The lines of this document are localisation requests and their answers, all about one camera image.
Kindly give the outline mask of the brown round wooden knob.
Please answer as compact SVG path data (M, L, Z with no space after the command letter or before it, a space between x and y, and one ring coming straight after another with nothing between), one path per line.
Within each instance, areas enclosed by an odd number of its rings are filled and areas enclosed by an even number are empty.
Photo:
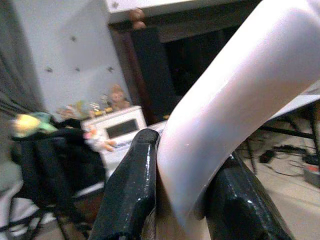
M129 19L132 23L132 28L134 30L141 30L146 28L146 24L143 22L145 18L145 13L140 8L135 8L129 11Z

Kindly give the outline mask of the black fabric bag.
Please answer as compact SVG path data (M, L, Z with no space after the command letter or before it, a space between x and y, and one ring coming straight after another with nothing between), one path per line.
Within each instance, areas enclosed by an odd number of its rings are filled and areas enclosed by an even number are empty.
M26 197L38 207L66 206L76 193L106 181L103 161L85 143L81 122L73 118L50 122L57 131L11 135L11 156L21 167Z

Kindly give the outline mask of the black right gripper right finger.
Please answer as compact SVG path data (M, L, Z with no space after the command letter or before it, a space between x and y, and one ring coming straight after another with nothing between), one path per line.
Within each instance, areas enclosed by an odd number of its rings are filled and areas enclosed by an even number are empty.
M204 213L211 240L295 240L260 180L236 152L208 186Z

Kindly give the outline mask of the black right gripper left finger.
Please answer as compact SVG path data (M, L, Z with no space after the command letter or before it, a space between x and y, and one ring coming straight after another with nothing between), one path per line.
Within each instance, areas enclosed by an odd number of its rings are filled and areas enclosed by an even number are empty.
M157 150L160 134L139 131L104 187L88 240L156 240Z

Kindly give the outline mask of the brown teddy bear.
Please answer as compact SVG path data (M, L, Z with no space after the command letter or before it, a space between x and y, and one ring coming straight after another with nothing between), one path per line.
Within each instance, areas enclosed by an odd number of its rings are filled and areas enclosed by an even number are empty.
M130 107L129 101L119 84L114 84L111 88L111 107L114 111L127 109Z

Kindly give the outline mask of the white plastic broom handle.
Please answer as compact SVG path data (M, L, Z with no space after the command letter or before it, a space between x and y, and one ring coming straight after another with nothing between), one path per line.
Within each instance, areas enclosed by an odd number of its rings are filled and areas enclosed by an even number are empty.
M178 224L229 155L320 81L320 0L262 0L171 113L157 167Z

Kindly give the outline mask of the yellow green plush toy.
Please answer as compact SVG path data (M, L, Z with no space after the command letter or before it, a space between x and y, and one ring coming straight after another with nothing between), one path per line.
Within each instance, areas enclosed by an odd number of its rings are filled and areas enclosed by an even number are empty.
M51 115L46 112L19 113L10 120L11 135L17 138L25 138L35 133L53 133L58 129L51 123Z

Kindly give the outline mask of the dark wooden cabinet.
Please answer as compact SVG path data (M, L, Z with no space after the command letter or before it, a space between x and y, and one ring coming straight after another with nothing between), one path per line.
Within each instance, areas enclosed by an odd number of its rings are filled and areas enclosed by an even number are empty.
M259 0L214 0L109 10L107 25L134 105L147 124L166 119ZM139 8L146 28L134 30Z

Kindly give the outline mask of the white toy oven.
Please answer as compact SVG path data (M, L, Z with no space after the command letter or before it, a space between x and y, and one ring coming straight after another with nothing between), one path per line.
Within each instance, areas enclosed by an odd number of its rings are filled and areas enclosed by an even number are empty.
M93 126L101 131L107 140L116 142L114 151L103 150L99 152L108 176L112 175L120 164L128 152L133 138L140 130L149 128L161 134L165 125L166 121L164 120L147 126L140 106L132 106L94 119L84 120L81 123L83 130L87 126Z

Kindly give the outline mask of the small pink white toy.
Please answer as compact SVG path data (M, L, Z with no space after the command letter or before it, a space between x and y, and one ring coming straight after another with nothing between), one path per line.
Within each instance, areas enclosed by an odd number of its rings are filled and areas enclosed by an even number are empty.
M95 152L108 151L113 152L116 142L106 139L101 131L92 125L88 125L83 133L84 142Z

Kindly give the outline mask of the grey curtain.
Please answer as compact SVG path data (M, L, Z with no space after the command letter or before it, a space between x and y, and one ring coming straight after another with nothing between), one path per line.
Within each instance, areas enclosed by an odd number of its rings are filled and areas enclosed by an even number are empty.
M13 0L0 0L0 114L44 112L34 61Z

